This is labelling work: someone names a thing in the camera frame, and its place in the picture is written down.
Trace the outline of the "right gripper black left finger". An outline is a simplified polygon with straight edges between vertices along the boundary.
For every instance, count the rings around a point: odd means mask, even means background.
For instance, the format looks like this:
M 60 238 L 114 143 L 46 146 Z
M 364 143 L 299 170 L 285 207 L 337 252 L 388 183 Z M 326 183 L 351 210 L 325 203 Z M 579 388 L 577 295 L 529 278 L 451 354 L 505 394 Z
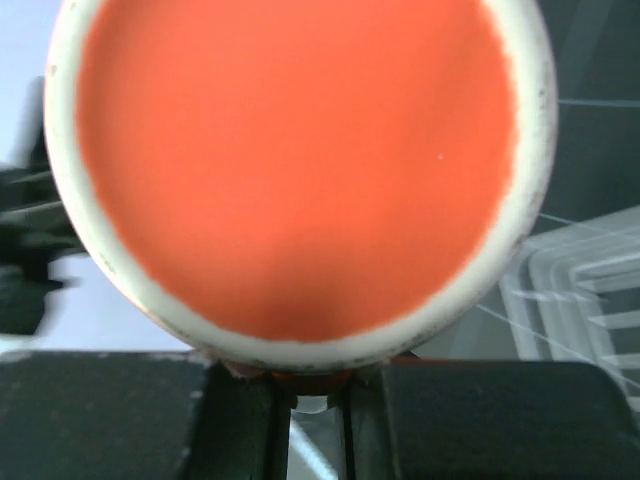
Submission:
M 288 430 L 272 383 L 196 354 L 1 357 L 5 479 L 282 479 Z

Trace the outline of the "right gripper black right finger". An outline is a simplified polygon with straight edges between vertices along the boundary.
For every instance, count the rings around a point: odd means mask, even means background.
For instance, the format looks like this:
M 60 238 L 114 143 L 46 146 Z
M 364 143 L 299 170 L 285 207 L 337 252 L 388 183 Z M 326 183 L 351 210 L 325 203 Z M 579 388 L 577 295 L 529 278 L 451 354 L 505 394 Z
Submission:
M 346 479 L 635 479 L 639 429 L 580 362 L 400 358 L 340 403 Z

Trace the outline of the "orange mug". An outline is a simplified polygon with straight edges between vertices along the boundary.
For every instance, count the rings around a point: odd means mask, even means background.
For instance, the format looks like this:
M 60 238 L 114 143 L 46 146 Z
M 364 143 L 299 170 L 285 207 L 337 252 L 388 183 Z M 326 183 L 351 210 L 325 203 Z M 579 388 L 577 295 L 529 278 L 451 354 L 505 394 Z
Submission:
M 216 357 L 419 345 L 527 238 L 557 138 L 534 1 L 65 1 L 44 126 L 116 288 Z

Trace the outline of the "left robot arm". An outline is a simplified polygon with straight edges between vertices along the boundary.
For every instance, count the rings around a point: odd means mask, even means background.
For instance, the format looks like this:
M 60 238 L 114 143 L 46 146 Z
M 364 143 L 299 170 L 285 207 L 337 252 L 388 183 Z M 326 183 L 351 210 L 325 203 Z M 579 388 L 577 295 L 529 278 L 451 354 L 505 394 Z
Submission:
M 44 134 L 44 78 L 31 85 L 15 162 L 1 168 L 1 333 L 34 335 L 46 297 L 75 284 L 51 274 L 62 257 L 84 254 L 51 171 Z

